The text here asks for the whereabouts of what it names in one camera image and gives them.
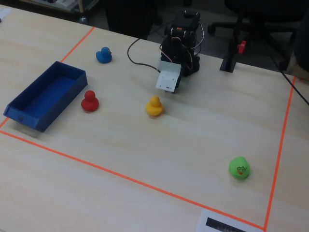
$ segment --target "orange tape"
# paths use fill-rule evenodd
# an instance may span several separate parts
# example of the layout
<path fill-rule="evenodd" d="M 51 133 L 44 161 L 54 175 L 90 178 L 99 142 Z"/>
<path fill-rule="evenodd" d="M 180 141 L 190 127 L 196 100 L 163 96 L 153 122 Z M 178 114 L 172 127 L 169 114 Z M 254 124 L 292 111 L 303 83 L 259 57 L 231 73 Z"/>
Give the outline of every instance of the orange tape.
<path fill-rule="evenodd" d="M 9 120 L 9 118 L 7 117 L 1 124 L 0 124 L 0 128 L 3 127 L 3 125 Z"/>
<path fill-rule="evenodd" d="M 295 82 L 296 82 L 296 77 L 294 77 L 294 79 L 293 79 L 293 85 L 295 84 Z M 293 90 L 294 90 L 293 87 L 291 87 L 288 105 L 286 106 L 286 111 L 285 111 L 285 117 L 284 117 L 284 122 L 283 122 L 283 127 L 282 127 L 281 138 L 280 138 L 280 145 L 279 145 L 279 150 L 278 150 L 275 174 L 274 174 L 274 179 L 273 179 L 272 186 L 271 186 L 271 192 L 270 192 L 270 197 L 269 197 L 269 202 L 268 202 L 268 207 L 267 207 L 267 212 L 266 212 L 266 217 L 265 217 L 265 223 L 264 223 L 264 228 L 263 228 L 263 231 L 265 231 L 265 232 L 267 230 L 270 210 L 271 210 L 272 201 L 273 201 L 273 198 L 274 198 L 274 193 L 275 193 L 275 188 L 276 188 L 276 182 L 277 182 L 277 176 L 278 176 L 278 171 L 279 171 L 279 165 L 280 165 L 285 129 L 286 129 L 286 124 L 288 122 L 288 116 L 289 116 L 289 112 L 290 112 Z"/>
<path fill-rule="evenodd" d="M 146 183 L 141 182 L 141 181 L 139 181 L 139 180 L 133 179 L 133 178 L 131 178 L 131 177 L 129 177 L 129 176 L 126 176 L 126 175 L 123 175 L 123 174 L 114 172 L 114 171 L 109 170 L 109 169 L 107 169 L 107 168 L 103 168 L 103 167 L 101 167 L 101 166 L 98 166 L 98 165 L 96 165 L 96 164 L 90 163 L 90 162 L 88 162 L 88 161 L 85 161 L 85 160 L 76 158 L 76 157 L 74 157 L 74 156 L 67 155 L 67 154 L 65 154 L 65 153 L 62 153 L 62 152 L 53 150 L 53 149 L 51 149 L 51 148 L 42 146 L 42 145 L 40 145 L 40 144 L 34 143 L 34 142 L 29 141 L 29 140 L 27 140 L 27 139 L 23 139 L 23 138 L 21 138 L 21 137 L 18 137 L 18 136 L 16 136 L 16 135 L 13 135 L 13 134 L 9 134 L 9 133 L 4 132 L 4 131 L 0 131 L 0 133 L 1 133 L 1 134 L 5 134 L 5 135 L 7 135 L 7 136 L 10 136 L 10 137 L 12 137 L 12 138 L 18 139 L 18 140 L 20 140 L 20 141 L 26 142 L 26 143 L 28 143 L 28 144 L 31 144 L 31 145 L 40 147 L 40 148 L 42 148 L 42 149 L 44 149 L 44 150 L 53 152 L 53 153 L 55 153 L 55 154 L 64 156 L 64 157 L 69 158 L 69 159 L 71 159 L 71 160 L 74 160 L 74 161 L 77 161 L 77 162 L 80 162 L 80 163 L 89 165 L 89 166 L 91 166 L 91 167 L 100 169 L 100 170 L 102 170 L 102 171 L 108 172 L 108 173 L 110 173 L 110 174 L 116 175 L 116 176 L 121 177 L 121 178 L 123 178 L 123 179 L 129 180 L 129 181 L 132 181 L 132 182 L 134 182 L 134 183 L 136 183 L 136 184 L 142 185 L 142 186 L 144 186 L 144 187 L 147 187 L 147 188 L 156 190 L 156 191 L 158 191 L 158 192 L 161 192 L 161 193 L 166 194 L 166 195 L 168 195 L 168 196 L 177 198 L 177 199 L 182 200 L 182 201 L 184 201 L 184 202 L 188 202 L 188 203 L 197 205 L 197 206 L 199 206 L 199 207 L 202 207 L 202 208 L 204 208 L 204 209 L 211 210 L 211 211 L 213 211 L 213 212 L 216 212 L 216 213 L 218 213 L 218 214 L 221 214 L 221 215 L 227 216 L 227 217 L 229 217 L 229 218 L 235 219 L 235 220 L 237 220 L 237 221 L 243 222 L 243 223 L 245 223 L 245 224 L 248 224 L 248 225 L 250 225 L 250 226 L 256 227 L 256 228 L 258 228 L 258 229 L 261 229 L 261 230 L 263 229 L 262 226 L 256 225 L 256 224 L 254 224 L 254 223 L 251 223 L 251 222 L 246 221 L 246 220 L 244 220 L 244 219 L 241 219 L 241 218 L 239 218 L 239 217 L 233 216 L 233 215 L 231 215 L 231 214 L 227 214 L 227 213 L 222 212 L 222 211 L 220 211 L 220 210 L 217 210 L 217 209 L 208 207 L 208 206 L 206 206 L 206 205 L 200 204 L 200 203 L 198 203 L 198 202 L 194 202 L 194 201 L 189 200 L 189 199 L 187 199 L 187 198 L 184 198 L 184 197 L 181 197 L 181 196 L 176 195 L 176 194 L 174 194 L 174 193 L 171 193 L 171 192 L 165 191 L 165 190 L 163 190 L 163 189 L 154 187 L 154 186 L 152 186 L 152 185 L 149 185 L 149 184 L 146 184 Z"/>
<path fill-rule="evenodd" d="M 95 29 L 95 27 L 93 27 L 75 46 L 74 48 L 72 48 L 72 50 L 69 51 L 69 53 L 66 54 L 66 56 L 60 61 L 60 62 L 64 62 L 64 60 L 66 58 L 68 58 L 69 55 L 71 55 L 71 53 L 88 37 L 88 35 L 91 34 L 91 32 Z"/>

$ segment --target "chair wheel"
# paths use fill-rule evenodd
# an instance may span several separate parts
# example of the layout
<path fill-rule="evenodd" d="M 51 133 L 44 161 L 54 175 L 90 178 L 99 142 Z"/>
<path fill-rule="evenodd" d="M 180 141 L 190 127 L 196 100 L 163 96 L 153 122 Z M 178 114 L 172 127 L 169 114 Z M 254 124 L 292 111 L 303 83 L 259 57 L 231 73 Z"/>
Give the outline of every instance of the chair wheel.
<path fill-rule="evenodd" d="M 87 25 L 87 24 L 88 24 L 87 17 L 81 16 L 81 17 L 79 18 L 79 20 L 77 21 L 77 23 Z"/>
<path fill-rule="evenodd" d="M 216 27 L 209 25 L 208 28 L 207 28 L 207 32 L 208 32 L 209 35 L 213 35 L 216 32 Z"/>
<path fill-rule="evenodd" d="M 289 65 L 289 60 L 282 60 L 279 62 L 279 68 L 281 71 L 286 70 Z"/>
<path fill-rule="evenodd" d="M 295 37 L 296 37 L 296 32 L 293 32 L 293 33 L 291 34 L 291 37 L 290 37 L 290 43 L 291 43 L 291 44 L 294 43 Z"/>

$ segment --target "blue rubber duck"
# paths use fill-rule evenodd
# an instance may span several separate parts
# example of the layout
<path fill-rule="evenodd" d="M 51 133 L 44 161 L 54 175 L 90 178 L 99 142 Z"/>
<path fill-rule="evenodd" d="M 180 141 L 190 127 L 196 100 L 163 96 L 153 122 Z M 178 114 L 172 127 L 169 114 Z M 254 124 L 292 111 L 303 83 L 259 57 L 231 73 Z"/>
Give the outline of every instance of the blue rubber duck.
<path fill-rule="evenodd" d="M 112 60 L 112 53 L 108 47 L 103 47 L 101 51 L 97 52 L 96 56 L 97 60 L 103 64 L 109 63 Z"/>

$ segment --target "blue tray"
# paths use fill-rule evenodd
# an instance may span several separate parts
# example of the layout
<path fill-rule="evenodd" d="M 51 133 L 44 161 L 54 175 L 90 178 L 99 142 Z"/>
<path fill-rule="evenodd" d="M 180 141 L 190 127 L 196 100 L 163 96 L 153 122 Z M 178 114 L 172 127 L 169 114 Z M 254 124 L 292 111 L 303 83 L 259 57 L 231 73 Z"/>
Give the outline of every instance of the blue tray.
<path fill-rule="evenodd" d="M 4 115 L 45 131 L 86 85 L 84 70 L 56 61 L 6 107 Z"/>

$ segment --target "cable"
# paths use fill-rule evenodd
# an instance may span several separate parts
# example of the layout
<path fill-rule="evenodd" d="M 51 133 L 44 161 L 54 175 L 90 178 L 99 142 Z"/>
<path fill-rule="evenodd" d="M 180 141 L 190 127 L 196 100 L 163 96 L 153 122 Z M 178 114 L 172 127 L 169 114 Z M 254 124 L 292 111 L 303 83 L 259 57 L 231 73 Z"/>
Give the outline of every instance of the cable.
<path fill-rule="evenodd" d="M 172 21 L 170 21 L 170 22 L 168 22 L 168 23 L 166 23 L 166 24 L 163 24 L 163 25 L 160 26 L 159 28 L 157 28 L 157 29 L 155 29 L 154 31 L 150 32 L 149 35 L 151 35 L 151 34 L 157 32 L 157 31 L 160 30 L 161 28 L 165 27 L 166 25 L 168 25 L 168 24 L 170 24 L 170 23 L 172 23 L 172 22 L 174 22 L 174 21 L 175 21 L 175 19 L 172 20 Z M 150 64 L 137 63 L 137 62 L 134 62 L 134 61 L 131 59 L 131 57 L 130 57 L 130 55 L 129 55 L 130 48 L 131 48 L 138 40 L 140 40 L 140 39 L 141 39 L 141 38 L 138 38 L 136 41 L 134 41 L 134 42 L 129 46 L 129 48 L 127 49 L 127 52 L 126 52 L 127 57 L 129 58 L 129 60 L 130 60 L 133 64 L 147 66 L 147 67 L 150 67 L 150 68 L 153 68 L 153 69 L 157 70 L 157 71 L 160 73 L 161 71 L 160 71 L 159 69 L 157 69 L 156 67 L 154 67 L 154 66 L 152 66 L 152 65 L 150 65 Z"/>
<path fill-rule="evenodd" d="M 200 44 L 202 44 L 202 42 L 203 42 L 203 40 L 204 40 L 204 38 L 205 38 L 204 29 L 203 29 L 203 25 L 201 24 L 201 22 L 198 22 L 198 23 L 201 25 L 201 28 L 202 28 L 202 31 L 203 31 L 203 38 L 202 38 L 201 42 L 199 42 L 199 44 L 198 44 L 198 45 L 196 45 L 195 47 L 191 47 L 191 48 L 196 48 L 196 47 L 198 47 Z"/>
<path fill-rule="evenodd" d="M 196 57 L 201 52 L 201 50 L 202 50 L 202 44 L 199 45 L 199 51 L 194 56 Z"/>
<path fill-rule="evenodd" d="M 182 46 L 184 46 L 181 38 L 179 38 L 179 37 L 172 37 L 171 40 L 173 40 L 173 39 L 178 39 L 182 43 Z"/>
<path fill-rule="evenodd" d="M 194 33 L 193 31 L 192 32 L 190 32 L 190 34 L 191 33 L 193 33 L 194 34 L 194 43 L 197 41 L 197 34 L 196 33 Z"/>
<path fill-rule="evenodd" d="M 166 55 L 166 54 L 162 51 L 161 46 L 162 46 L 162 45 L 160 45 L 160 46 L 159 46 L 159 49 L 161 50 L 162 54 L 163 54 L 164 56 L 166 56 L 166 58 L 167 58 L 167 59 L 169 59 L 171 63 L 173 63 L 172 59 L 171 59 L 171 58 L 169 58 L 169 56 L 168 56 L 168 55 Z"/>
<path fill-rule="evenodd" d="M 307 105 L 309 105 L 309 102 L 306 100 L 306 98 L 298 91 L 298 89 L 293 85 L 293 83 L 289 80 L 289 78 L 284 74 L 284 72 L 280 69 L 279 65 L 276 63 L 274 57 L 272 56 L 271 52 L 269 51 L 269 49 L 267 48 L 265 42 L 262 39 L 262 44 L 264 46 L 264 48 L 266 49 L 269 57 L 272 59 L 272 61 L 274 62 L 274 64 L 276 65 L 277 69 L 281 72 L 281 74 L 284 76 L 284 78 L 289 82 L 289 84 L 293 87 L 293 89 L 296 91 L 296 93 L 299 94 L 299 96 L 305 101 L 305 103 L 307 103 Z"/>
<path fill-rule="evenodd" d="M 189 50 L 187 50 L 191 59 L 191 68 L 189 68 L 189 66 L 187 65 L 188 69 L 192 70 L 193 69 L 193 60 L 192 60 L 192 56 L 191 53 L 189 52 Z"/>

